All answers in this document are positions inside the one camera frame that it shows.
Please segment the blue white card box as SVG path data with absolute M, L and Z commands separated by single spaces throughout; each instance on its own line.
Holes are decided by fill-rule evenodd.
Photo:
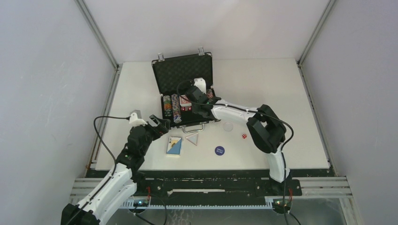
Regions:
M 182 149 L 182 141 L 183 139 L 181 137 L 174 137 L 174 136 L 169 137 L 166 154 L 169 156 L 180 156 Z

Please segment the clear round dealer button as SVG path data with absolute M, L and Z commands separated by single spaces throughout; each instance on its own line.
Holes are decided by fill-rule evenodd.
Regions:
M 230 123 L 230 122 L 225 122 L 225 123 L 223 124 L 223 129 L 224 129 L 225 131 L 227 131 L 227 132 L 232 131 L 233 128 L 234 128 L 234 126 L 233 126 L 233 124 Z

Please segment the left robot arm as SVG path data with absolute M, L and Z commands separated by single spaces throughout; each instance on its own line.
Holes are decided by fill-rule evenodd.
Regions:
M 65 206 L 62 225 L 104 225 L 130 196 L 146 191 L 145 175 L 139 169 L 151 143 L 170 130 L 170 120 L 151 115 L 145 121 L 136 112 L 127 119 L 132 128 L 114 167 L 85 198 Z

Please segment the black aluminium poker case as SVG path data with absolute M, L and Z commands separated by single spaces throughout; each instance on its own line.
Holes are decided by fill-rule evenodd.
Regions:
M 151 62 L 155 80 L 161 95 L 162 119 L 170 120 L 171 128 L 186 128 L 196 125 L 217 122 L 203 118 L 194 114 L 192 111 L 182 111 L 180 123 L 173 121 L 173 116 L 166 117 L 163 109 L 163 96 L 176 94 L 177 90 L 184 95 L 189 89 L 188 80 L 195 78 L 204 78 L 207 89 L 212 89 L 213 93 L 213 55 L 211 52 L 205 52 L 202 47 L 198 53 L 171 58 L 163 58 L 163 54 L 158 54 L 158 59 Z

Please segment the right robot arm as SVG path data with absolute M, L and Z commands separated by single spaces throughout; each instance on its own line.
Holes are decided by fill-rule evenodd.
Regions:
M 208 98 L 198 87 L 191 86 L 182 99 L 192 103 L 192 112 L 204 118 L 245 124 L 254 145 L 266 154 L 272 191 L 284 195 L 290 189 L 290 170 L 283 148 L 293 138 L 293 128 L 279 119 L 268 105 L 258 108 L 232 104 L 220 97 Z

